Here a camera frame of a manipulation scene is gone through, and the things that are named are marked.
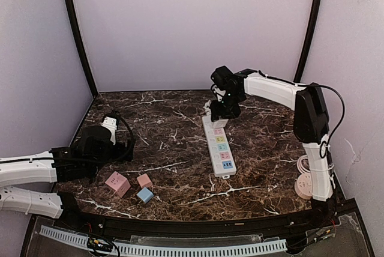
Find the white multicolour power strip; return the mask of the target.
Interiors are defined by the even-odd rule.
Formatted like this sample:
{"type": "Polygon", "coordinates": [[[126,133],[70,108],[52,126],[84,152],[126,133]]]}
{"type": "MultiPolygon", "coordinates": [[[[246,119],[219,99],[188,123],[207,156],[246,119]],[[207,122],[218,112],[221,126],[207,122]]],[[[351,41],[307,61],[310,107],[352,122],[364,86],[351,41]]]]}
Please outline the white multicolour power strip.
{"type": "Polygon", "coordinates": [[[216,125],[210,116],[202,117],[211,164],[217,178],[229,179],[237,172],[224,125],[216,125]]]}

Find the small pink charger plug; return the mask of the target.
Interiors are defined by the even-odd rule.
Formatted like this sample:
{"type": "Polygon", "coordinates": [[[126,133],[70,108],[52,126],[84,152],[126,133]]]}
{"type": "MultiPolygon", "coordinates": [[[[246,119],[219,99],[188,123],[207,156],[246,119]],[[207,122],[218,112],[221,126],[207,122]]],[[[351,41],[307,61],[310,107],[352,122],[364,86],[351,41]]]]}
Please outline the small pink charger plug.
{"type": "Polygon", "coordinates": [[[149,177],[148,174],[141,174],[137,177],[137,182],[139,183],[139,186],[143,188],[150,188],[153,186],[153,183],[149,177]]]}

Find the small blue charger plug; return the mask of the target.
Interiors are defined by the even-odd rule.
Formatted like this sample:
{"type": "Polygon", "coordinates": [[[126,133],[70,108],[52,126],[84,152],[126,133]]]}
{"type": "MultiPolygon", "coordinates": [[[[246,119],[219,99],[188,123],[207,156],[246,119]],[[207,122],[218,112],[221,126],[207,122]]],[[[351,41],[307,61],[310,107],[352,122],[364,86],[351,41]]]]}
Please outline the small blue charger plug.
{"type": "Polygon", "coordinates": [[[154,194],[147,188],[142,188],[136,196],[144,203],[147,204],[153,197],[154,194]]]}

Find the white cube socket adapter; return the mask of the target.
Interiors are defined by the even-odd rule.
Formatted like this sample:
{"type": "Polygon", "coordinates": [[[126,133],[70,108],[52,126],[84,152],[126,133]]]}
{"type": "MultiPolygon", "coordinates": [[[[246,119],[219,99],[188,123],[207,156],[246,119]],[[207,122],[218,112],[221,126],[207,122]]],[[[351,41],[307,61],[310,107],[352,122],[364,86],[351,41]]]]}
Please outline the white cube socket adapter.
{"type": "Polygon", "coordinates": [[[221,129],[221,128],[225,128],[227,122],[228,122],[228,119],[218,119],[216,121],[213,121],[211,123],[211,126],[213,129],[221,129]]]}

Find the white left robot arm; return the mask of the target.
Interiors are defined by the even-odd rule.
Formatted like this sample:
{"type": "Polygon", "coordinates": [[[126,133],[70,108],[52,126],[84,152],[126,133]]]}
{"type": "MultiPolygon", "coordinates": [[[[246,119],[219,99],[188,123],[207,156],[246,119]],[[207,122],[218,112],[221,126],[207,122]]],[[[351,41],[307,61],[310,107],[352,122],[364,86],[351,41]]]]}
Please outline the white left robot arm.
{"type": "Polygon", "coordinates": [[[65,183],[93,180],[109,163],[130,161],[135,138],[118,142],[116,125],[92,125],[82,130],[70,147],[57,147],[39,154],[1,159],[1,209],[60,218],[78,206],[70,193],[43,193],[23,189],[24,184],[65,183]]]}

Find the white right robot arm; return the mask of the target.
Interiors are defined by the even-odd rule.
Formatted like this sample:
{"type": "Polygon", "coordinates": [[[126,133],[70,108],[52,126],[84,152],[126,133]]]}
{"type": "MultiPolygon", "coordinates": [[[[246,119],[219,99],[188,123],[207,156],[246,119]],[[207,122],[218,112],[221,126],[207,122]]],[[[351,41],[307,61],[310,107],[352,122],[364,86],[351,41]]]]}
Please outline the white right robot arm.
{"type": "Polygon", "coordinates": [[[329,147],[334,131],[329,128],[324,85],[294,83],[253,69],[234,73],[226,66],[216,68],[211,80],[215,98],[209,109],[213,122],[239,117],[240,104],[247,96],[261,97],[293,110],[293,133],[307,155],[312,198],[322,202],[331,198],[335,186],[329,147]]]}

